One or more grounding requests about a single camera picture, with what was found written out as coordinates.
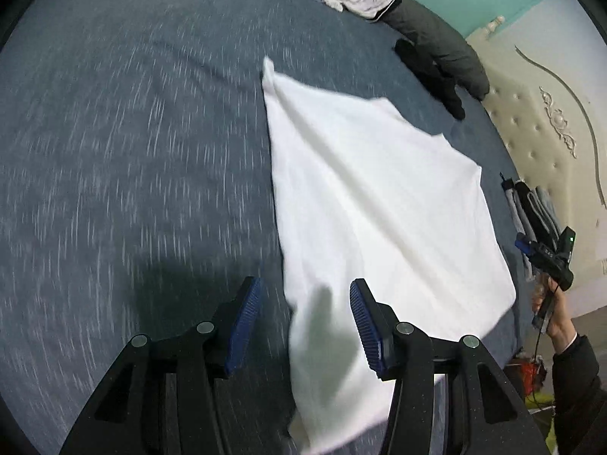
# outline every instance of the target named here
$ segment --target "black jacket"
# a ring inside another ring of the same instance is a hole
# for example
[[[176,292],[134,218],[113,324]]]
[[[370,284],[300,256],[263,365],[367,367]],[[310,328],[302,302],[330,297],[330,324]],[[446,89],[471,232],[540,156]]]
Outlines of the black jacket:
[[[560,455],[607,454],[607,392],[587,337],[554,356],[554,428]]]

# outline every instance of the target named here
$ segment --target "person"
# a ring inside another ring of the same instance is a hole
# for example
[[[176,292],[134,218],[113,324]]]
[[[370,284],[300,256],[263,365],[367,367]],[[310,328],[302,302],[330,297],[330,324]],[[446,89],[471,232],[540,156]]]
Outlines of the person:
[[[536,312],[546,292],[555,295],[554,314],[546,333],[554,346],[554,429],[560,455],[607,454],[607,392],[602,390],[599,363],[588,337],[577,333],[567,297],[548,276],[533,296]]]

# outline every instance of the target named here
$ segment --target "cream headboard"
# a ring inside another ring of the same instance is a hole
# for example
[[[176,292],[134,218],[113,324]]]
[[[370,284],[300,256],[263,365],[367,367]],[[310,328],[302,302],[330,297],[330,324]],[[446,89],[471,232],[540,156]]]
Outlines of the cream headboard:
[[[532,189],[546,188],[563,225],[576,231],[571,261],[576,287],[607,275],[607,260],[597,259],[599,219],[607,213],[606,144],[580,91],[544,67],[541,56],[492,39],[502,22],[498,17],[467,38],[491,83],[483,105],[520,178]]]

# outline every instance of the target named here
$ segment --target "mattress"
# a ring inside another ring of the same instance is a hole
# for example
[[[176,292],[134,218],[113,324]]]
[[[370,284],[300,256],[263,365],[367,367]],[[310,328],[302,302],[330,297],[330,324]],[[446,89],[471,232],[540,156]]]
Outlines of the mattress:
[[[32,4],[0,53],[0,395],[43,455],[130,337],[209,319],[246,275],[263,278],[263,307],[244,369],[218,382],[220,415],[235,454],[296,452],[266,55],[303,83],[387,97],[483,168],[518,292],[484,342],[502,364],[517,350],[529,289],[499,176],[514,165],[482,105],[458,89],[455,121],[397,38],[313,0]],[[376,453],[383,429],[336,453]]]

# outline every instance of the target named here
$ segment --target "human hand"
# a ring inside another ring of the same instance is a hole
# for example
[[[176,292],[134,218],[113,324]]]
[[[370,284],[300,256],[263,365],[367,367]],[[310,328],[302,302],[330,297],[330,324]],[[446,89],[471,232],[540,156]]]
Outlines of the human hand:
[[[546,333],[552,339],[554,351],[557,354],[561,354],[572,340],[575,339],[577,332],[571,321],[565,293],[545,273],[540,276],[538,285],[535,287],[532,299],[533,312],[537,313],[547,292],[554,293],[555,302],[552,318],[550,319]]]

